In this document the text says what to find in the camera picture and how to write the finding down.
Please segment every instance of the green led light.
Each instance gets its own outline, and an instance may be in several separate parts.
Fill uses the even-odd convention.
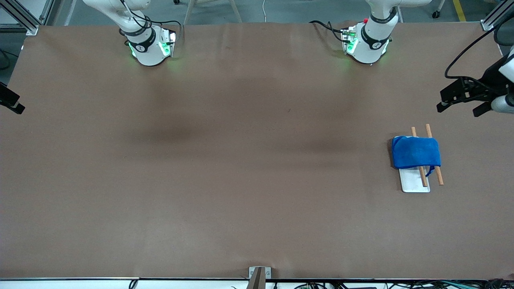
[[[356,37],[353,38],[353,40],[350,43],[348,43],[348,49],[346,50],[346,52],[352,54],[355,51],[355,47],[357,47],[358,42],[359,40]]]
[[[168,44],[159,42],[159,46],[160,46],[160,48],[162,50],[162,54],[164,56],[170,55],[170,49],[169,49],[169,45]]]
[[[136,57],[136,53],[134,52],[134,49],[132,48],[132,45],[130,44],[130,42],[128,43],[128,46],[130,47],[130,50],[132,51],[132,56]]]
[[[386,52],[387,45],[389,44],[389,40],[387,40],[384,44],[384,49],[382,50],[382,54]]]

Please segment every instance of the black cable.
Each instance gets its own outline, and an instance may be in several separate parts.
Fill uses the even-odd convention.
[[[134,19],[134,21],[136,22],[136,24],[137,24],[139,27],[141,27],[141,28],[143,28],[143,29],[148,29],[148,28],[150,28],[150,27],[152,26],[152,22],[150,22],[150,23],[149,23],[149,26],[148,26],[148,27],[146,26],[146,24],[148,23],[148,19],[150,19],[150,18],[148,18],[148,17],[146,17],[146,16],[145,16],[145,18],[148,18],[148,19],[145,19],[145,18],[140,17],[139,15],[134,14],[134,13],[132,12],[132,10],[129,8],[129,6],[125,3],[125,0],[120,0],[120,2],[121,2],[121,3],[125,6],[125,8],[129,11],[129,13],[132,15],[132,19]],[[144,26],[142,26],[141,24],[139,24],[139,22],[134,18],[134,15],[144,20]]]
[[[340,283],[330,283],[335,289],[377,289],[377,287],[353,287],[353,288],[348,288],[344,282],[340,282]]]
[[[10,52],[5,51],[5,50],[2,50],[2,49],[0,49],[0,50],[1,50],[1,51],[3,51],[4,53],[7,53],[7,54],[9,54],[9,55],[12,55],[12,56],[14,56],[14,57],[16,57],[16,58],[18,58],[18,57],[19,57],[18,55],[14,54],[14,53],[10,53]]]
[[[323,284],[318,284],[318,283],[313,283],[314,285],[316,285],[316,289],[319,289],[319,287],[323,288],[323,289],[328,289],[325,285]]]
[[[143,17],[139,16],[139,15],[136,15],[134,14],[135,17],[138,17],[138,18],[141,18],[141,19],[144,19]],[[153,21],[152,19],[150,19],[148,16],[147,16],[148,20],[152,23],[157,23],[157,24],[166,24],[166,23],[177,23],[180,27],[182,27],[182,24],[177,21],[177,20],[169,20],[169,21]]]
[[[437,280],[426,280],[426,281],[418,281],[416,283],[411,284],[411,289],[446,289],[450,285],[441,283]]]
[[[343,43],[350,43],[350,41],[348,41],[348,40],[343,40],[343,39],[339,38],[339,37],[337,36],[337,34],[336,34],[336,32],[337,32],[337,33],[341,33],[341,30],[343,30],[343,29],[348,29],[348,27],[341,28],[341,29],[337,30],[337,29],[334,29],[334,28],[332,27],[332,24],[330,23],[330,21],[328,21],[328,22],[327,22],[327,24],[324,24],[323,22],[318,21],[318,20],[312,20],[312,21],[311,21],[311,22],[309,22],[309,23],[313,23],[313,24],[320,24],[320,25],[321,25],[321,26],[323,26],[325,29],[328,29],[328,30],[332,31],[332,33],[334,34],[334,37],[335,37],[335,38],[337,38],[337,40],[339,40],[339,41],[341,41],[341,42],[343,42]]]
[[[130,281],[130,284],[128,285],[128,289],[136,288],[138,281],[139,281],[138,279],[134,279],[134,280]]]
[[[466,286],[477,287],[477,288],[482,288],[482,286],[484,284],[483,282],[480,283],[480,282],[469,281],[469,280],[453,280],[452,282],[460,284],[460,285],[466,285]]]
[[[7,62],[7,64],[5,66],[2,66],[0,67],[0,70],[6,70],[7,68],[11,67],[11,60],[9,59],[9,57],[7,56],[7,53],[6,51],[3,51],[0,49],[0,52],[2,53],[2,55],[4,56],[5,58],[5,61]]]
[[[309,283],[306,283],[306,284],[302,284],[302,285],[296,286],[294,289],[300,289],[300,288],[302,288],[303,286],[309,286]]]
[[[511,286],[510,281],[505,281],[503,279],[488,280],[485,285],[485,289],[501,289],[507,286],[505,283],[508,283],[509,287]]]
[[[511,12],[506,18],[505,20],[503,21],[503,23],[507,22],[508,20],[514,18],[514,12]],[[494,42],[496,42],[497,44],[499,45],[503,45],[503,46],[512,46],[514,45],[514,42],[503,42],[501,40],[498,39],[498,31],[500,31],[500,28],[498,27],[498,29],[496,29],[494,32],[493,32],[493,37],[494,37]]]
[[[471,44],[469,44],[466,48],[464,48],[464,50],[462,50],[461,53],[459,53],[457,55],[457,57],[455,57],[455,59],[448,65],[448,67],[446,67],[445,77],[448,78],[448,79],[462,79],[462,80],[472,81],[472,82],[475,82],[475,83],[481,85],[482,87],[484,87],[484,88],[494,92],[493,88],[489,87],[488,85],[485,85],[484,83],[482,83],[478,79],[475,79],[475,78],[470,77],[470,76],[450,76],[450,75],[448,75],[448,72],[450,71],[452,66],[462,57],[462,55],[464,55],[471,47],[473,47],[473,45],[475,45],[478,41],[482,40],[484,37],[488,36],[490,33],[493,33],[496,30],[498,30],[505,22],[510,20],[512,17],[514,17],[514,13],[510,17],[507,17],[507,18],[503,19],[493,29],[491,29],[491,30],[487,31],[486,33],[482,34],[480,37],[478,37],[473,42],[471,42]]]

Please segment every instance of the yellow floor line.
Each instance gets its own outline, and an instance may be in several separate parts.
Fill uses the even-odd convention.
[[[460,22],[465,22],[466,17],[464,16],[464,11],[462,11],[461,2],[459,0],[453,0],[453,5],[455,6],[455,10],[457,11],[458,20]]]

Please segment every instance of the chair leg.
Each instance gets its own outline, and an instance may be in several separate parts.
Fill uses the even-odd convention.
[[[184,19],[184,25],[186,25],[191,18],[191,13],[193,13],[193,7],[196,4],[196,0],[189,0],[188,11],[186,12],[186,18]]]
[[[242,23],[241,15],[239,15],[239,10],[237,9],[237,6],[235,5],[234,0],[228,0],[230,2],[230,5],[232,6],[232,10],[234,10],[235,17],[237,18],[237,21],[239,23]]]
[[[439,3],[439,7],[437,8],[437,10],[439,12],[441,12],[441,9],[443,8],[443,5],[445,4],[445,0],[441,0],[441,2]]]

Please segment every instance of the gray floor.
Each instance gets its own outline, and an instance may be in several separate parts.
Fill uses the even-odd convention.
[[[261,0],[235,0],[243,22],[264,22]],[[483,19],[495,6],[483,0],[460,0],[467,21]],[[178,20],[183,22],[186,16],[188,0],[181,0],[176,5],[172,0],[153,0],[145,14],[155,21]],[[405,22],[456,22],[458,16],[452,0],[447,0],[441,16],[432,19],[432,12],[437,9],[439,0],[418,8],[402,8]],[[56,7],[53,25],[114,25],[114,23],[97,10],[85,5],[82,0],[62,0]],[[369,16],[370,7],[364,0],[266,0],[265,10],[268,22],[306,23],[320,20],[332,23],[345,20],[361,20]],[[217,0],[195,6],[190,25],[223,24],[236,22],[228,0]],[[0,48],[18,54],[25,36],[22,33],[0,33]],[[0,81],[7,83],[15,65],[0,71]]]

